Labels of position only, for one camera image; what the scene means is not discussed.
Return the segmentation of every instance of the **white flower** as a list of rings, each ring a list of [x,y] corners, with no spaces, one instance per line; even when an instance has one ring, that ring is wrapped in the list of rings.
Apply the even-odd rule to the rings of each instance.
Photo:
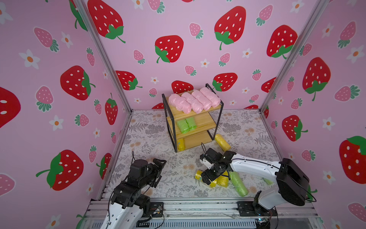
[[[6,10],[6,7],[5,7],[5,4],[4,3],[0,3],[0,12],[2,14],[0,14],[0,24],[5,24],[5,19],[9,20],[9,21],[12,21],[13,18],[5,12]]]
[[[209,65],[210,62],[207,61],[207,59],[205,59],[204,61],[201,61],[201,67],[206,67],[207,68],[207,65]]]
[[[333,229],[342,229],[341,222],[335,221],[334,219],[331,219],[331,220],[332,220],[332,228]]]
[[[19,56],[25,59],[24,65],[26,67],[33,66],[35,69],[38,69],[37,63],[40,61],[40,59],[36,56],[33,56],[32,52],[29,49],[27,49],[27,53],[19,53]]]
[[[333,28],[334,25],[331,26],[330,23],[328,23],[328,25],[322,30],[323,36],[321,38],[329,37],[330,32],[332,31]]]
[[[235,105],[236,101],[235,100],[232,100],[229,103],[230,103],[230,105]]]
[[[100,130],[98,128],[95,128],[95,131],[93,131],[94,138],[100,137]]]
[[[151,81],[150,82],[153,82],[154,84],[156,84],[157,82],[159,82],[159,80],[158,80],[157,77],[151,77]]]
[[[363,46],[364,45],[361,45],[359,48],[351,48],[351,54],[349,54],[346,59],[351,60],[353,64],[358,58],[363,57],[365,55],[365,53],[362,52]]]
[[[94,184],[89,184],[88,188],[86,189],[86,192],[88,193],[88,195],[90,195],[90,193],[93,192],[93,186],[94,186]]]
[[[135,4],[135,9],[140,8],[143,10],[142,4],[145,0],[132,0],[132,2]]]
[[[299,9],[305,5],[305,3],[302,3],[301,1],[302,0],[298,0],[298,1],[294,1],[292,3],[292,8],[290,10],[290,13],[291,12],[295,12],[295,13],[299,12]]]
[[[248,48],[246,51],[243,51],[243,58],[249,58],[249,55],[252,54],[253,52],[250,51],[250,48]]]
[[[46,229],[52,229],[52,228],[55,228],[57,227],[58,225],[60,225],[60,216],[61,215],[58,215],[57,217],[56,216],[52,216],[51,217],[51,223],[49,223],[47,226],[46,226]]]
[[[250,91],[250,89],[248,89],[248,87],[246,87],[246,88],[244,88],[244,89],[242,89],[243,91],[242,91],[242,93],[248,93],[248,91]]]
[[[283,100],[283,98],[282,98],[282,96],[281,96],[281,98],[279,98],[278,99],[278,104],[281,104],[282,105],[282,102],[283,102],[284,100]]]
[[[336,179],[332,176],[332,172],[329,171],[329,172],[326,172],[326,171],[323,171],[323,179],[324,180],[327,180],[329,184],[332,184],[332,181],[335,181]]]
[[[323,128],[328,128],[328,130],[332,129],[332,126],[335,125],[334,122],[332,122],[332,117],[329,117],[328,119],[323,119]]]
[[[53,125],[53,131],[57,129],[62,129],[62,123],[64,122],[63,119],[59,119],[57,115],[53,118],[53,120],[49,121],[49,124]]]

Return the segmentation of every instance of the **wall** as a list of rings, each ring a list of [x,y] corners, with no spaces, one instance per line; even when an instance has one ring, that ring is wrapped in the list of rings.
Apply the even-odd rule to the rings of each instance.
[[[127,113],[69,1],[6,0],[0,10],[1,228],[78,228],[102,183],[96,163],[114,151]]]
[[[261,106],[315,2],[85,0],[132,109],[226,75],[216,86],[226,108]]]
[[[314,207],[328,229],[366,228],[365,10],[365,1],[330,2],[269,104],[267,122],[317,190]]]

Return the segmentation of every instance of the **red strawberry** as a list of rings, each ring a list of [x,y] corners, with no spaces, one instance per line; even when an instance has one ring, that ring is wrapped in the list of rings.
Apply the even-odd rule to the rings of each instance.
[[[273,86],[274,82],[276,80],[276,77],[275,78],[272,78],[270,80],[268,80],[267,82],[265,82],[264,84],[262,84],[262,91],[264,92],[269,92],[269,90],[271,90],[271,87]]]
[[[86,58],[88,59],[90,65],[93,67],[94,66],[94,63],[95,63],[95,58],[93,56],[93,52],[92,52],[92,49],[91,48],[87,48],[86,49]]]
[[[272,34],[267,46],[267,56],[280,57],[287,59],[284,54],[291,51],[295,41],[297,40],[297,33],[288,25],[281,25]]]
[[[20,112],[20,102],[15,94],[0,87],[0,128]]]
[[[113,125],[116,121],[117,113],[118,113],[118,107],[115,100],[113,100],[112,93],[111,98],[105,102],[104,106],[105,115],[107,116],[107,120],[110,125]]]
[[[366,139],[361,136],[347,138],[339,146],[343,171],[359,184],[366,184]]]
[[[272,11],[273,11],[273,5],[268,5],[268,6],[264,7],[259,12],[259,18],[257,18],[257,22],[256,22],[257,26],[264,25],[264,23],[266,23],[266,20],[268,20],[271,17]]]
[[[294,83],[294,77],[291,76],[290,79],[288,80],[287,83],[287,90],[290,92],[292,90],[292,88],[294,87],[295,83]]]
[[[102,37],[115,39],[123,34],[123,21],[121,16],[102,0],[88,0],[88,10],[98,33]]]
[[[52,52],[59,51],[59,44],[57,44],[55,39],[52,39],[52,35],[47,30],[39,27],[34,27],[33,30],[34,34],[44,47],[49,48]]]
[[[221,41],[220,50],[223,43],[232,44],[242,37],[246,15],[243,7],[236,6],[216,22],[214,30],[216,39]]]
[[[252,97],[250,97],[249,102],[254,103],[254,101],[256,101],[258,98],[259,98],[259,95],[253,95]]]
[[[310,51],[311,51],[311,48],[313,46],[309,43],[307,43],[305,46],[301,47],[300,49],[300,56],[306,56]]]
[[[313,151],[311,151],[311,150],[309,151],[307,149],[301,153],[301,157],[308,162],[315,160],[315,156],[316,156],[316,154]]]
[[[172,82],[172,90],[176,94],[191,91],[193,89],[194,88],[193,88],[192,84],[189,84],[189,83],[186,83],[183,81],[179,81],[179,80]]]
[[[51,104],[53,103],[53,96],[48,87],[40,87],[36,92],[36,99],[38,100],[36,105],[38,106],[39,110],[46,112],[52,108]]]
[[[164,109],[164,103],[159,103],[155,105],[152,109]]]
[[[291,141],[297,141],[301,137],[302,122],[296,115],[291,115],[282,121],[282,129]]]
[[[115,134],[114,132],[112,132],[112,134],[111,134],[111,138],[112,138],[112,142],[113,142],[114,144],[116,144],[117,136],[116,136],[116,134]]]
[[[213,78],[212,85],[218,92],[225,92],[234,85],[237,79],[238,76],[235,73],[221,73]]]
[[[298,99],[295,99],[291,103],[291,108],[294,109],[294,110],[297,110],[297,109],[299,109],[299,107],[301,107],[301,105],[302,105],[302,99],[298,98]]]
[[[76,181],[84,170],[84,163],[71,150],[63,150],[51,161],[51,168],[36,174],[36,177],[49,171],[47,183],[55,191],[67,188]]]
[[[94,84],[89,82],[89,76],[80,66],[73,66],[65,71],[60,77],[62,89],[69,95],[79,99],[86,100]]]
[[[102,158],[102,161],[100,161],[100,165],[97,166],[100,167],[99,169],[99,175],[104,180],[105,173],[107,172],[107,168],[109,165],[109,162],[111,161],[112,155],[110,153],[106,153],[104,157]]]
[[[95,111],[97,112],[98,115],[102,114],[102,105],[99,103],[99,100],[94,100],[94,106],[95,106]]]
[[[124,90],[130,91],[135,89],[136,87],[142,88],[140,86],[137,86],[138,84],[137,78],[131,72],[116,71],[116,73]]]
[[[189,32],[191,32],[192,37],[196,37],[196,39],[201,39],[203,37],[203,30],[199,24],[190,23]]]
[[[96,157],[97,157],[97,148],[95,147],[95,145],[93,145],[90,148],[90,153],[89,153],[89,161],[90,161],[90,163],[93,163]]]
[[[357,86],[352,85],[351,87],[344,86],[337,91],[334,98],[341,102],[347,102],[350,99],[355,99],[361,90]]]
[[[176,62],[183,50],[183,40],[177,35],[159,37],[155,41],[155,53],[159,56],[156,62],[162,61],[168,63]]]
[[[356,23],[350,22],[348,25],[344,28],[342,33],[340,34],[338,41],[338,48],[346,47],[350,43],[350,39],[355,35],[356,33]]]
[[[85,114],[77,115],[74,119],[75,124],[78,126],[86,126],[89,123],[89,118]]]
[[[309,94],[314,93],[314,101],[316,92],[323,90],[329,80],[330,69],[328,65],[320,57],[316,57],[310,61],[306,68],[302,88]]]
[[[348,210],[352,215],[356,216],[359,220],[362,222],[366,222],[366,209],[365,207],[360,203],[350,203],[348,205]]]
[[[6,173],[0,173],[0,196],[15,188],[15,180]]]

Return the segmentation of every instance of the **yellow wrapped roll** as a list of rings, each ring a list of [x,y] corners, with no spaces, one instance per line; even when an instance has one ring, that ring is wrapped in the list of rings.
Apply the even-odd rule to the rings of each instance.
[[[231,149],[231,146],[225,141],[221,134],[216,134],[215,140],[224,152]]]

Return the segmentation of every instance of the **black metal frame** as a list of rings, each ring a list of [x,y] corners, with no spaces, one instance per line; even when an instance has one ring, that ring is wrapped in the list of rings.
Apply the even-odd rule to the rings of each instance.
[[[210,89],[213,93],[214,90],[210,87],[209,84],[206,84],[205,85],[208,89]],[[170,107],[169,107],[169,104],[168,104],[168,101],[167,101],[167,98],[165,97],[164,94],[162,94],[162,97],[163,97],[163,104],[164,104],[164,111],[165,111],[165,119],[167,120],[167,128],[168,128],[168,133],[169,133],[169,136],[170,136],[170,140],[172,140],[172,144],[173,144],[173,147],[174,147],[174,150],[175,152],[178,152],[178,148],[177,148],[177,136],[176,136],[176,133],[175,133],[175,122],[174,122],[174,116],[173,116],[173,113],[172,111],[170,110]],[[217,132],[217,128],[219,126],[219,122],[220,122],[220,118],[221,118],[221,113],[223,111],[223,108],[224,108],[224,103],[221,101],[220,102],[221,104],[221,108],[220,108],[220,113],[219,113],[219,117],[217,119],[217,122],[214,120],[214,122],[216,122],[216,128],[215,128],[215,132],[213,134],[213,136],[211,135],[210,131],[207,130],[210,138],[212,140],[215,140],[215,136],[216,136],[216,132]],[[168,122],[168,114],[169,114],[169,117],[170,119],[172,120],[172,126],[173,126],[173,136],[172,136],[172,133],[171,133],[171,129],[170,129],[170,126],[169,126],[169,122]]]

